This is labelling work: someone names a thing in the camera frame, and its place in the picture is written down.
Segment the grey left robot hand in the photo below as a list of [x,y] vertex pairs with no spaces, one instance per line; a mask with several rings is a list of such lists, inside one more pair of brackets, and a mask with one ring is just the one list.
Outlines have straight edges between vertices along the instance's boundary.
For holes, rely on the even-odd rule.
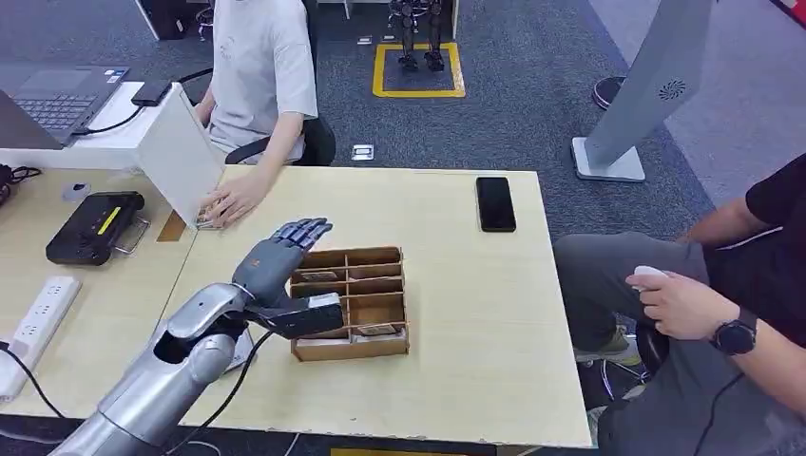
[[306,309],[286,292],[286,283],[312,247],[333,228],[326,218],[303,218],[280,226],[258,242],[232,275],[248,294],[248,309],[280,313]]

